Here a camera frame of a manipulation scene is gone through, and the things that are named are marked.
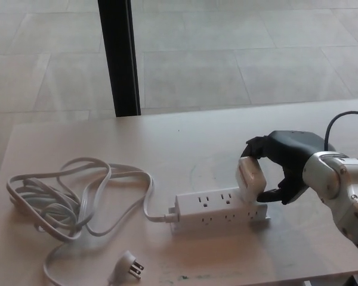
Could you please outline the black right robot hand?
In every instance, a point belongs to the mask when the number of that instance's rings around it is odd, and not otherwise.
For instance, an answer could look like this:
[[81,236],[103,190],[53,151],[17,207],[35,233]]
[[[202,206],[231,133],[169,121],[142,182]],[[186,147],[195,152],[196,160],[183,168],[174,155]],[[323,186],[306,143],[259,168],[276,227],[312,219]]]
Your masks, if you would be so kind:
[[258,194],[257,202],[280,201],[286,205],[298,199],[311,187],[303,180],[307,161],[313,154],[324,150],[324,139],[313,132],[276,130],[267,136],[256,136],[248,140],[242,157],[256,160],[268,158],[280,165],[284,173],[284,179],[277,188]]

